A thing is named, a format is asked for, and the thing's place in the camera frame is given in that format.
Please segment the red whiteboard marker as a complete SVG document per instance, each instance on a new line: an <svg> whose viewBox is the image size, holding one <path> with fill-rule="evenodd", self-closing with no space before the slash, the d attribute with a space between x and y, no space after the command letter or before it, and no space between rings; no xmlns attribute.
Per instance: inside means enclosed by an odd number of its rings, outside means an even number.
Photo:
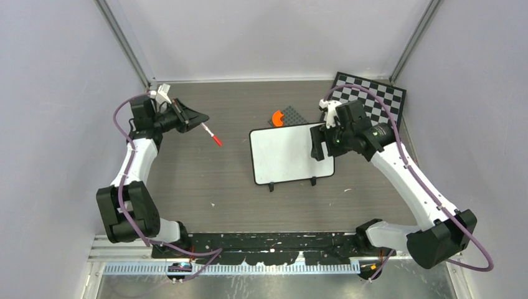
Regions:
<svg viewBox="0 0 528 299"><path fill-rule="evenodd" d="M200 124L201 127L203 127L203 129L210 135L210 137L215 141L215 143L219 146L219 147L222 147L223 146L223 143L221 142L221 140L217 137L217 135L215 135L211 130L210 128L205 124L205 123L201 123Z"/></svg>

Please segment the white whiteboard with black frame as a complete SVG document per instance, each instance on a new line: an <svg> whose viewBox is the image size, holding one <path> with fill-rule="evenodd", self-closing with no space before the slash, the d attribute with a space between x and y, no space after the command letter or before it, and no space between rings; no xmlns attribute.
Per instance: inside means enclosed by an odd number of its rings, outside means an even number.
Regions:
<svg viewBox="0 0 528 299"><path fill-rule="evenodd" d="M320 123L260 128L249 132L253 181L274 191L278 183L308 180L312 186L319 178L335 173L334 158L323 149L324 159L311 157L310 129Z"/></svg>

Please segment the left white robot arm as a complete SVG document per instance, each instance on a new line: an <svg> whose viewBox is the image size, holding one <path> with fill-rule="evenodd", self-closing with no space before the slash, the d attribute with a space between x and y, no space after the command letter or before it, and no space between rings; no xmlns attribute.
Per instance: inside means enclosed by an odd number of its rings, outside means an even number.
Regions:
<svg viewBox="0 0 528 299"><path fill-rule="evenodd" d="M193 110L179 99L171 99L164 109L155 108L153 96L141 94L119 105L130 105L130 130L118 131L126 138L126 156L116 178L100 188L96 201L108 240L128 243L141 239L146 245L166 245L177 258L185 257L191 242L184 224L163 219L147 189L147 180L163 141L171 130L187 133L209 120L209 115Z"/></svg>

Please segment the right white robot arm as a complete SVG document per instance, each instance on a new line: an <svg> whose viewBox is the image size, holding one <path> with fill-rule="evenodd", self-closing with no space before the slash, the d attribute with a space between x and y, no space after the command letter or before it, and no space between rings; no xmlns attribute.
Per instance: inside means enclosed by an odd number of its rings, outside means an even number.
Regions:
<svg viewBox="0 0 528 299"><path fill-rule="evenodd" d="M397 130L387 123L373 125L358 100L322 99L319 109L326 117L322 125L310 129L311 157L322 161L350 151L362 155L391 182L417 222L411 226L372 219L358 226L355 245L359 253L368 256L381 247L395 249L431 269L467 248L467 234L474 232L477 217L442 196L397 141Z"/></svg>

